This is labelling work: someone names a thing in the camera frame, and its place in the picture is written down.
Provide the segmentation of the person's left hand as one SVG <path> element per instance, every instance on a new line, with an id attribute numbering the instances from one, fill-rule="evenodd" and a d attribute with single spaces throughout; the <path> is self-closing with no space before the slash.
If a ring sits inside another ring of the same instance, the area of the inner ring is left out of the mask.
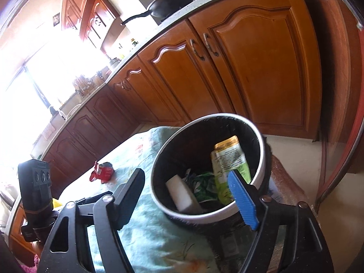
<path id="1" fill-rule="evenodd" d="M 31 243 L 31 246 L 32 246 L 32 248 L 33 248 L 33 250 L 34 250 L 35 254 L 36 254 L 39 258 L 41 258 L 41 253 L 42 253 L 42 251 L 43 251 L 43 249 L 44 249 L 44 244 L 43 244 L 42 242 L 40 242 L 40 241 L 35 241 L 35 242 L 32 242 L 32 243 Z"/>

